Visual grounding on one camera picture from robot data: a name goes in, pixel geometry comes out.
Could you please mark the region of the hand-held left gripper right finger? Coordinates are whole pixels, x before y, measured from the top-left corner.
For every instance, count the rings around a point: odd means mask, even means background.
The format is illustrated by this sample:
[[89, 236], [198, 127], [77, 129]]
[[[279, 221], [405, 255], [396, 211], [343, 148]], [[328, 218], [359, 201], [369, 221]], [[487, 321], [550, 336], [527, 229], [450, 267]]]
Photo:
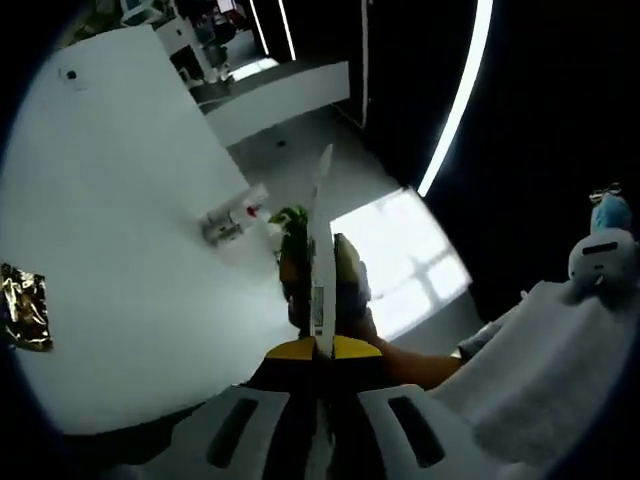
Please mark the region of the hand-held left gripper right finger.
[[470, 427], [407, 381], [376, 347], [335, 341], [331, 362], [333, 479], [481, 479]]

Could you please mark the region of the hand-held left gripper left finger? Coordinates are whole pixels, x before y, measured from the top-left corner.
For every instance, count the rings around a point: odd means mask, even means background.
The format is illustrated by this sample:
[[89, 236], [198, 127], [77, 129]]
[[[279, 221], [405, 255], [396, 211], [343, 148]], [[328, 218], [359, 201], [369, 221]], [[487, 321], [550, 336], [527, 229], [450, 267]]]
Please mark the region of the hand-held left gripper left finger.
[[198, 407], [148, 462], [108, 479], [303, 479], [316, 420], [315, 340], [270, 350], [253, 376]]

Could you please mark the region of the person's right hand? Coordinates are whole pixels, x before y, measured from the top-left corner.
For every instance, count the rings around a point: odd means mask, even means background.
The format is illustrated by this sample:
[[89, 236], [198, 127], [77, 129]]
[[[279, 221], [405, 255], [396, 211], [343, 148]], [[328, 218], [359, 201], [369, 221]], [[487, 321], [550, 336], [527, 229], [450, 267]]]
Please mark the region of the person's right hand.
[[431, 390], [457, 373], [464, 362], [454, 356], [423, 355], [409, 352], [382, 339], [372, 318], [363, 319], [362, 336], [385, 359], [390, 375], [401, 384], [415, 384]]

